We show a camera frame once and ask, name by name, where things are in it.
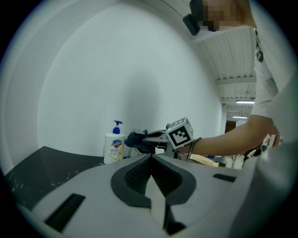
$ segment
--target white curved backdrop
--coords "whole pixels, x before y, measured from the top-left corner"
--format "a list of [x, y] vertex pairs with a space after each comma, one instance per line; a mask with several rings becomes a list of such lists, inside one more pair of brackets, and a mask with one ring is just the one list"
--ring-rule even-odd
[[4, 173], [44, 145], [103, 156], [116, 119], [126, 135], [184, 116], [196, 137], [220, 134], [220, 98], [200, 52], [153, 9], [118, 2], [69, 1], [8, 55], [16, 64], [1, 75]]

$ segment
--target hand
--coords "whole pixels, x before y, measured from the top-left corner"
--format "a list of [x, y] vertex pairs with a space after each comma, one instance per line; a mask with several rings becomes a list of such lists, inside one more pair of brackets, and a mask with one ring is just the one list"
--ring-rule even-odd
[[176, 149], [180, 154], [188, 154], [190, 151], [190, 145], [185, 146], [185, 147], [180, 147]]

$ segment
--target white sleeve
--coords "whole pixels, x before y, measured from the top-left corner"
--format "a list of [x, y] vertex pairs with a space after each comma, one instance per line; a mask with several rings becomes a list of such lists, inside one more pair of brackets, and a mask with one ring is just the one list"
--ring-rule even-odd
[[261, 63], [255, 58], [255, 71], [257, 77], [256, 100], [251, 115], [270, 118], [267, 108], [274, 96], [278, 93], [278, 89], [265, 59]]

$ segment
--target blue pump nozzle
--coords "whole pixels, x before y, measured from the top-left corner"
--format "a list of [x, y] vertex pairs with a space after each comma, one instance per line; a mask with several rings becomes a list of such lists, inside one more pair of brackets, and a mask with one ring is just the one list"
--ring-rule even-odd
[[113, 129], [113, 134], [120, 134], [119, 124], [123, 124], [121, 121], [114, 121], [116, 123], [116, 127]]

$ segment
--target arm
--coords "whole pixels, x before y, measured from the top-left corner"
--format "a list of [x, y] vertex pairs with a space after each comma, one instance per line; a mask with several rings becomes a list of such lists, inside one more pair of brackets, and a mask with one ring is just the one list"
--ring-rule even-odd
[[[192, 153], [200, 155], [234, 155], [253, 149], [263, 142], [270, 132], [273, 122], [270, 118], [251, 115], [248, 122], [234, 130], [212, 138], [198, 141]], [[179, 148], [183, 154], [189, 152], [190, 147]]]

